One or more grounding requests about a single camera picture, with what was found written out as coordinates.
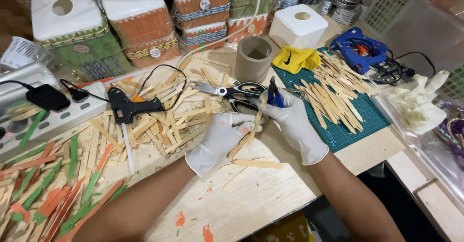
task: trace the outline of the nike logo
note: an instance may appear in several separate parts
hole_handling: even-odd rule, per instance
[[[286,65],[289,65],[289,63],[290,63],[290,58],[291,58],[291,51],[290,51],[289,59],[288,59],[287,61],[284,61],[283,63],[285,63]]]

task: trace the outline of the hand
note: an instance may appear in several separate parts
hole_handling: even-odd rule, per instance
[[[259,106],[259,109],[280,125],[283,137],[292,148],[301,153],[303,165],[320,162],[328,153],[328,146],[317,135],[308,120],[305,103],[286,90],[279,89],[279,91],[286,108],[263,103]]]
[[[218,113],[211,117],[201,143],[193,150],[187,151],[185,160],[192,170],[200,177],[211,170],[216,163],[227,156],[239,141],[255,128],[254,115],[238,112]],[[257,132],[263,130],[258,125]]]

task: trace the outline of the wire cutter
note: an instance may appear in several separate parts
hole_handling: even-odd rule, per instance
[[[277,88],[274,76],[270,78],[269,90],[267,91],[267,103],[279,108],[284,108],[282,96],[280,95],[279,88]]]
[[[234,94],[243,95],[246,98],[259,97],[261,93],[263,93],[266,90],[266,88],[263,85],[259,83],[254,83],[254,82],[241,83],[233,88],[225,88],[225,87],[219,87],[219,86],[216,86],[215,88],[213,88],[209,83],[204,83],[204,82],[199,82],[199,81],[193,81],[193,83],[196,85],[192,85],[190,87],[196,90],[199,90],[199,91],[208,92],[208,93],[216,94],[218,96],[222,96],[223,98],[227,99],[230,102],[232,109],[234,111],[240,112],[240,113],[243,113],[243,112],[239,110],[239,105],[248,107],[253,110],[258,110],[258,106],[248,100],[236,99],[233,96]],[[255,91],[244,90],[243,87],[245,86],[255,87],[256,90]]]

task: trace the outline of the power strip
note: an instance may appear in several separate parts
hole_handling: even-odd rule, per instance
[[[95,82],[83,89],[96,96],[107,98],[106,88]],[[8,120],[0,124],[0,162],[31,149],[109,109],[109,102],[89,96],[79,103],[70,99],[71,104],[61,111],[48,111],[40,121],[22,149],[18,144],[26,134],[38,114],[20,121]]]

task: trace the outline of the cardboard tube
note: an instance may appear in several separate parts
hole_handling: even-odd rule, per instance
[[[263,83],[274,55],[271,43],[261,36],[240,40],[235,61],[235,77],[240,82]]]

